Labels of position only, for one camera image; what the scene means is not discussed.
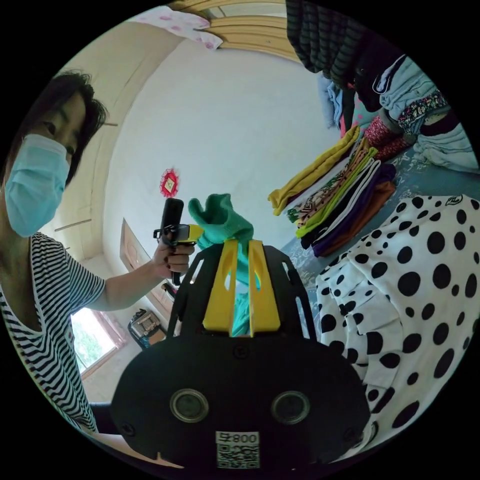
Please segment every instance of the woman's arm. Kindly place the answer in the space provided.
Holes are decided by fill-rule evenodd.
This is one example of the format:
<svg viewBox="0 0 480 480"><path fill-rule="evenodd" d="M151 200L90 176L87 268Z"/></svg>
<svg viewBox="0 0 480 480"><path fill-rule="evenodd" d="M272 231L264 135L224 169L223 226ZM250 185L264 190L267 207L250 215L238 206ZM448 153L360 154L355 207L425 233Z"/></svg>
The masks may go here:
<svg viewBox="0 0 480 480"><path fill-rule="evenodd" d="M194 251L191 245L169 247L161 241L153 258L145 265L125 275L109 278L102 294L88 308L111 312L131 307L165 278L171 278L172 272L186 273L189 256Z"/></svg>
<svg viewBox="0 0 480 480"><path fill-rule="evenodd" d="M144 462L149 462L151 464L156 464L156 465L162 465L164 467L173 467L176 469L182 469L182 466L175 465L174 463L170 463L169 461L162 460L160 457L160 454L158 454L158 457L156 460L152 460L151 458L148 458L146 456L141 455L140 453L137 453L135 450L131 449L127 442L124 440L124 438L121 435L110 435L107 433L94 433L91 432L89 435L100 442L101 444L106 445L107 447L110 447L114 450L117 450L118 452L121 452L125 455L129 455L130 457L134 457L139 460L143 460Z"/></svg>
<svg viewBox="0 0 480 480"><path fill-rule="evenodd" d="M103 293L88 308L111 312L131 307L164 280L158 270L157 266L149 261L130 273L109 278L105 282Z"/></svg>

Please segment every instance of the red decoration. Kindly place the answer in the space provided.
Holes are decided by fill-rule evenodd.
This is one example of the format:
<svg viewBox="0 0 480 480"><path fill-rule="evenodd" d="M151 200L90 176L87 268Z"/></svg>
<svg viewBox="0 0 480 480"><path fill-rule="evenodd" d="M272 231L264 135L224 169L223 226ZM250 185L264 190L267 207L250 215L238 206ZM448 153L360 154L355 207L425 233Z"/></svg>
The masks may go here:
<svg viewBox="0 0 480 480"><path fill-rule="evenodd" d="M168 168L161 176L161 194L168 199L173 198L179 191L179 182L177 171L174 168Z"/></svg>

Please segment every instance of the black hair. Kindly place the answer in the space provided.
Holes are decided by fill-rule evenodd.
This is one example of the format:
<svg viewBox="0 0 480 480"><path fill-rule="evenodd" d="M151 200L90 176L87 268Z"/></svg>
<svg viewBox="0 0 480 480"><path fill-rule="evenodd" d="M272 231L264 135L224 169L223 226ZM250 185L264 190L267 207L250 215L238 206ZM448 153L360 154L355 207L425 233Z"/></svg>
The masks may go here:
<svg viewBox="0 0 480 480"><path fill-rule="evenodd" d="M108 116L104 105L94 98L95 92L91 82L91 75L75 70L63 71L53 77L26 114L12 144L12 151L16 151L24 136L38 123L40 118L64 105L75 93L79 93L85 102L85 121L80 130L77 148L71 158L67 185L77 173L85 147L105 123Z"/></svg>

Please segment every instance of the qr code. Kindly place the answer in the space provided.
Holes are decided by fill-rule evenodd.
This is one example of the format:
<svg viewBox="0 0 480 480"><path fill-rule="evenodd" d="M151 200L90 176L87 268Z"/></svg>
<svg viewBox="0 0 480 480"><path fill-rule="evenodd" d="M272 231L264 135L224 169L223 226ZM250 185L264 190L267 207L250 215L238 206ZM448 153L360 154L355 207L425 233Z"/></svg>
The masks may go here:
<svg viewBox="0 0 480 480"><path fill-rule="evenodd" d="M216 459L220 469L259 469L259 433L218 431Z"/></svg>

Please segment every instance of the face mask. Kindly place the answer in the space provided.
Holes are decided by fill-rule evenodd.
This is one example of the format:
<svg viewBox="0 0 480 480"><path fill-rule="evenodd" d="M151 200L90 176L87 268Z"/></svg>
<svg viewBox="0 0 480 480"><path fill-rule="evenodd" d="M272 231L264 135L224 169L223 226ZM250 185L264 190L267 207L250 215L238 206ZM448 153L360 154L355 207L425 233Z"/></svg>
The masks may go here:
<svg viewBox="0 0 480 480"><path fill-rule="evenodd" d="M41 135L27 135L5 185L12 229L28 238L50 222L62 201L70 166L63 145Z"/></svg>

